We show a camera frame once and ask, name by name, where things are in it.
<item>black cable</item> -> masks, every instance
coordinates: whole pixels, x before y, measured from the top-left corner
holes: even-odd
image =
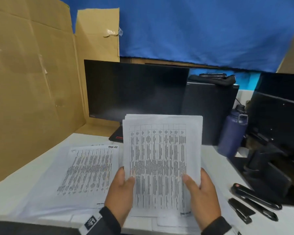
[[[239,102],[239,104],[241,105],[241,102],[237,99],[237,98],[235,98],[238,102]]]

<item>finger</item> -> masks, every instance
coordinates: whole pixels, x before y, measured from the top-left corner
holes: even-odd
[[[112,183],[117,184],[119,186],[123,185],[125,181],[125,172],[124,172],[124,167],[120,167],[117,171],[117,173],[114,176],[114,179]]]
[[[208,173],[202,168],[200,171],[201,174],[201,183],[200,183],[200,190],[202,191],[209,191],[212,188],[214,189],[214,184]]]
[[[125,186],[128,188],[128,189],[131,189],[133,190],[134,188],[134,184],[135,184],[135,178],[134,177],[129,177],[127,179],[127,181],[125,182]]]
[[[187,174],[183,176],[183,181],[191,193],[191,196],[196,196],[199,192],[199,187],[196,185],[196,182],[194,182],[193,179]]]

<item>hand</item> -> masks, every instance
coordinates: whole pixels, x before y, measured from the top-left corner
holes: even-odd
[[[201,184],[196,185],[189,175],[183,176],[183,181],[191,193],[191,210],[203,231],[209,224],[221,216],[221,209],[216,189],[207,174],[201,169]]]
[[[124,167],[120,167],[106,197],[105,206],[115,216],[121,227],[123,227],[133,205],[134,184],[135,178],[130,177],[125,180]]]

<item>desk surface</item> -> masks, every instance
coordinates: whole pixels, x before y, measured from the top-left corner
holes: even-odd
[[[48,150],[35,160],[23,166],[0,182],[0,220],[16,221],[8,215],[17,204],[28,194],[39,177],[51,165],[57,151],[63,146],[89,145],[107,141],[107,137],[74,133],[64,141]],[[236,182],[246,186],[246,183],[228,162],[227,158],[216,152],[212,146],[202,146],[202,160],[222,194],[228,199],[232,195],[229,188]],[[281,211],[275,211],[279,221],[273,222],[260,213],[251,218],[253,222],[245,225],[243,221],[237,228],[243,235],[254,234],[292,234],[294,235],[294,207],[284,206]],[[63,227],[80,227],[89,215],[45,216],[27,221],[42,225],[56,225]],[[129,217],[123,228],[123,233],[146,234],[153,230],[155,219],[147,217]]]

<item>person's left hand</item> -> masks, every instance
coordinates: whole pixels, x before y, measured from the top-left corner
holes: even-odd
[[[115,216],[121,227],[123,227],[133,205],[134,184],[135,178],[130,177],[125,180],[124,167],[120,167],[106,197],[105,206]]]

